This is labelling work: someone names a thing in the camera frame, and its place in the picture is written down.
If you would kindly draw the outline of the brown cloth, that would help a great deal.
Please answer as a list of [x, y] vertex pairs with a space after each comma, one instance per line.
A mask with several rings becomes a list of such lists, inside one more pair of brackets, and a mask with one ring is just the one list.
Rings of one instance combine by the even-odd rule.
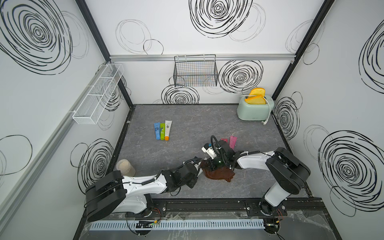
[[230, 168], [224, 166], [224, 167], [219, 167], [216, 170], [211, 170], [209, 168], [209, 161], [208, 160], [203, 160], [201, 163], [201, 169], [204, 172], [204, 175], [212, 180], [225, 180], [228, 183], [231, 182], [231, 180], [234, 178], [235, 173], [233, 170]]

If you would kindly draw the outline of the magenta toothpaste tube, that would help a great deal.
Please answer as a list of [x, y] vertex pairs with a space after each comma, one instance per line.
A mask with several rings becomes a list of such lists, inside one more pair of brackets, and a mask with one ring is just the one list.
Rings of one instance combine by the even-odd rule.
[[233, 150], [235, 149], [237, 139], [238, 139], [237, 137], [230, 136], [229, 146]]

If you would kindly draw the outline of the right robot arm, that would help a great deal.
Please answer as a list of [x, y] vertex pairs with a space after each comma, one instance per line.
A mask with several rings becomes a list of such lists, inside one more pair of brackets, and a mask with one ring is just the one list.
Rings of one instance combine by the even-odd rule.
[[281, 203], [291, 195], [297, 195], [311, 175], [310, 169], [285, 148], [275, 151], [234, 151], [230, 145], [220, 140], [202, 147], [209, 156], [201, 163], [205, 176], [212, 180], [230, 182], [235, 169], [260, 169], [270, 171], [276, 182], [263, 195], [259, 202], [260, 211], [271, 216]]

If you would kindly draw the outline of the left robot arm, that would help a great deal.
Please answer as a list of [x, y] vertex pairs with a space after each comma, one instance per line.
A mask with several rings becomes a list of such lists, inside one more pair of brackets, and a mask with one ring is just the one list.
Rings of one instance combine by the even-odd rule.
[[113, 171], [86, 188], [87, 220], [95, 222], [112, 213], [142, 214], [153, 208], [151, 195], [193, 188], [202, 173], [201, 158], [193, 158], [156, 175], [128, 177]]

